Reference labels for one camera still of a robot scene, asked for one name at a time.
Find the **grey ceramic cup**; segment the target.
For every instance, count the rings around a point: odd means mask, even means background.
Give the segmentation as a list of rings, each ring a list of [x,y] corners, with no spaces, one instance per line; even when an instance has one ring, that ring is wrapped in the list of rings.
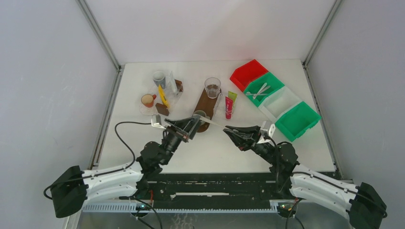
[[[207,116],[206,112],[203,110],[194,111],[192,114],[192,117],[197,117],[200,125],[209,124],[209,122],[207,122],[207,120],[209,120],[209,117]]]

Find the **yellow toothpaste tube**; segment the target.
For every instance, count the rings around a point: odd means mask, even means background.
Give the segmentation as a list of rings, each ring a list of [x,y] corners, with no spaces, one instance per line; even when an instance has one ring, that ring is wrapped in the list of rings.
[[[168,102],[168,99],[166,98],[166,94],[164,92],[164,89],[162,88],[162,86],[160,84],[158,85],[158,91],[159,91],[159,95],[160,95],[162,103],[167,107],[167,109],[169,109],[170,104]]]

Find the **clear textured acrylic holder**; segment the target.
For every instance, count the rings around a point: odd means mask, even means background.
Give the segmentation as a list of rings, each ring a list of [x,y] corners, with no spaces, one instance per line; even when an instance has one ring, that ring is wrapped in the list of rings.
[[[214,116],[216,116],[216,117],[223,118],[223,119],[225,119],[225,120],[226,120],[226,118],[225,118],[225,97],[226,97],[226,96],[227,96],[227,95],[223,95],[223,94],[222,94],[222,96],[221,96],[221,98],[220,98],[219,106],[218,106],[218,108],[217,108],[217,110],[216,110],[216,113],[215,113],[215,115],[214,115]],[[232,118],[233,118],[233,116],[234,116],[235,105],[236,105],[236,103],[233,105]]]

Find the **red toothpaste tube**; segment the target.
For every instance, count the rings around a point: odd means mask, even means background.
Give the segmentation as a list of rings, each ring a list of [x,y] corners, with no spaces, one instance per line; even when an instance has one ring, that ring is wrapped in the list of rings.
[[[226,96],[225,97],[225,118],[226,118],[226,120],[230,120],[232,118],[233,104],[234,104],[234,101],[231,98]]]

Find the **green toothpaste tube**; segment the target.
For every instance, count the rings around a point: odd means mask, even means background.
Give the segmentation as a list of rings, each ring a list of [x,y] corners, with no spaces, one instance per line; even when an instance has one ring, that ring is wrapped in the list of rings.
[[[233,101],[233,104],[235,104],[235,102],[237,100],[237,93],[228,91],[228,98]]]

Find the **green bin with toothpaste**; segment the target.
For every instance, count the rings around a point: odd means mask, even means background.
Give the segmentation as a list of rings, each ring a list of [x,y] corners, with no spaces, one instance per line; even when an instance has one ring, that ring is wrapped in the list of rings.
[[[306,102],[300,102],[284,113],[275,125],[290,142],[293,142],[313,128],[320,119],[321,116]]]

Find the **white toothpaste tube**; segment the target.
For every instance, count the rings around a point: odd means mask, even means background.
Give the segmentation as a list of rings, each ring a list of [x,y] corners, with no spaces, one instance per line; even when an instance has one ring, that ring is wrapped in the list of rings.
[[[173,71],[171,71],[170,74],[169,74],[169,83],[170,83],[171,92],[174,95],[177,95],[178,89],[177,89],[177,85],[176,85],[176,82],[175,82],[175,79],[174,79],[174,76],[173,76]]]

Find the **orange ceramic cup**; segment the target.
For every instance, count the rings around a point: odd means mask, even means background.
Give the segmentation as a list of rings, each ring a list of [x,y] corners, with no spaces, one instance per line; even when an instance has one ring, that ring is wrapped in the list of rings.
[[[141,103],[147,108],[152,108],[154,106],[154,101],[156,98],[156,94],[145,94],[141,98]]]

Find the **clear glass tumbler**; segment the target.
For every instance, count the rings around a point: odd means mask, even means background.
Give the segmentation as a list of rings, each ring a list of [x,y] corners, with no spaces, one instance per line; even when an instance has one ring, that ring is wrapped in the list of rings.
[[[204,82],[205,91],[209,98],[215,99],[218,97],[221,90],[221,81],[216,77],[210,77]]]

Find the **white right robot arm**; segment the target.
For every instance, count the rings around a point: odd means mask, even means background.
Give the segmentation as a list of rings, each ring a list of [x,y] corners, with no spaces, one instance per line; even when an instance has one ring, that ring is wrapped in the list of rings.
[[[380,227],[388,216],[387,206],[373,186],[346,183],[304,166],[290,142],[274,141],[274,130],[274,125],[267,129],[226,126],[223,132],[239,150],[251,150],[271,165],[279,197],[321,205],[343,216],[355,229]]]

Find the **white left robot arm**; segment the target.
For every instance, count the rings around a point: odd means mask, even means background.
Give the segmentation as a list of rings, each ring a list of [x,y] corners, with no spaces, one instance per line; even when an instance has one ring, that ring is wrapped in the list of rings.
[[[132,160],[119,166],[96,170],[81,170],[72,166],[60,175],[43,192],[53,202],[55,216],[65,218],[80,211],[84,206],[117,197],[143,199],[149,194],[148,180],[162,171],[169,163],[178,146],[194,138],[202,124],[199,115],[181,120],[165,119],[154,115],[152,127],[163,130],[161,143],[147,142],[136,156],[131,149]]]

